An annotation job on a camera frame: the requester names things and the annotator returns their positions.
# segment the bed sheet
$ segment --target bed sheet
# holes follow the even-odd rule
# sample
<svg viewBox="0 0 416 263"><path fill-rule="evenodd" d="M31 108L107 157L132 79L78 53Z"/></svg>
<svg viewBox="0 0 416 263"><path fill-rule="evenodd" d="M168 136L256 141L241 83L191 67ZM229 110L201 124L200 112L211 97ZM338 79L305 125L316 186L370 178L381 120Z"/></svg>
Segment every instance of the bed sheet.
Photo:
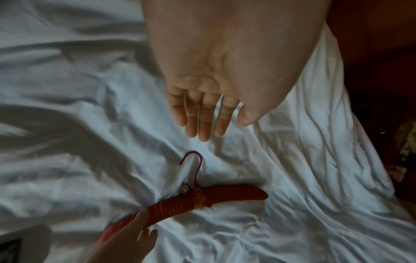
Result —
<svg viewBox="0 0 416 263"><path fill-rule="evenodd" d="M132 0L0 1L0 233L45 223L46 262L85 262L106 226L202 186L250 183L233 202L158 223L145 262L414 263L416 227L350 110L324 27L286 100L224 138L185 137Z"/></svg>

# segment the metal hook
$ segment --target metal hook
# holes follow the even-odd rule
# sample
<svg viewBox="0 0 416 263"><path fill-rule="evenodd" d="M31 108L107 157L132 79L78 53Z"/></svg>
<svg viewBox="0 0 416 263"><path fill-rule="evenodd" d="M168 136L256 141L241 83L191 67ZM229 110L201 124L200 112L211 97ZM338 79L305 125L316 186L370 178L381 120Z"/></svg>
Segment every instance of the metal hook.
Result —
<svg viewBox="0 0 416 263"><path fill-rule="evenodd" d="M190 152L187 152L186 154L185 154L185 156L182 158L182 160L181 160L181 162L179 163L179 165L182 165L182 163L183 163L183 161L185 161L185 159L188 157L188 155L190 155L191 153L193 153L193 154L196 154L196 155L198 155L198 157L199 157L199 165L198 165L198 168L196 169L196 173L195 173L195 176L194 176L194 190L195 190L195 188L197 187L197 183L196 183L196 177L198 176L198 173L199 173L199 169L201 168L201 165L202 165L202 155L200 154L200 153L198 153L197 151L190 151Z"/></svg>

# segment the open hand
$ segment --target open hand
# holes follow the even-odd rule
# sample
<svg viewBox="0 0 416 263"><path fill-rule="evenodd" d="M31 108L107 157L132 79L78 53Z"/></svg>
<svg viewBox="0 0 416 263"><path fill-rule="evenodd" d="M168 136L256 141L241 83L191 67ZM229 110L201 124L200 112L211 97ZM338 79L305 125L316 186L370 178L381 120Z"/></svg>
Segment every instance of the open hand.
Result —
<svg viewBox="0 0 416 263"><path fill-rule="evenodd" d="M148 217L147 210L139 212L97 250L88 263L141 263L155 247L157 239L157 230L151 233L149 229L143 230Z"/></svg>
<svg viewBox="0 0 416 263"><path fill-rule="evenodd" d="M142 0L170 109L188 137L223 136L275 109L319 38L330 0Z"/></svg>

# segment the hanger hook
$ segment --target hanger hook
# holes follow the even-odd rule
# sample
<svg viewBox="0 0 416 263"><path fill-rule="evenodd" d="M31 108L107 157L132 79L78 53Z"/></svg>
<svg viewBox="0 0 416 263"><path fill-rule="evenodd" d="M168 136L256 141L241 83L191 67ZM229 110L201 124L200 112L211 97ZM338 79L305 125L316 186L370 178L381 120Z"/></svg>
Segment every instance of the hanger hook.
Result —
<svg viewBox="0 0 416 263"><path fill-rule="evenodd" d="M181 160L181 162L179 163L179 165L182 165L182 163L183 163L183 161L185 161L185 159L188 157L188 155L190 155L191 153L193 153L193 154L196 154L196 155L198 155L198 157L199 157L199 165L198 165L198 168L196 169L196 173L195 173L195 176L194 176L194 190L195 190L195 188L197 187L197 183L196 183L196 177L198 176L198 173L199 173L199 169L201 168L201 165L202 165L202 155L200 154L200 153L198 153L197 151L190 151L190 152L187 152L186 154L185 154L185 156L182 158L182 160Z"/></svg>

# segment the white fabric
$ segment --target white fabric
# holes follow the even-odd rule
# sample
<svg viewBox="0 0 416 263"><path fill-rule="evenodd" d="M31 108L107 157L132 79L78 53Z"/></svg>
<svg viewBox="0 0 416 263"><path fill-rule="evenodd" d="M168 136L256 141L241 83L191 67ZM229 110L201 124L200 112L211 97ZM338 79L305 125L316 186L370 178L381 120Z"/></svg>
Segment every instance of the white fabric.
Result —
<svg viewBox="0 0 416 263"><path fill-rule="evenodd" d="M284 103L223 139L170 116L141 7L121 0L0 1L0 231L46 223L46 262L85 262L107 224L202 186L269 198L165 220L145 262L415 263L415 222L352 115L325 27Z"/></svg>

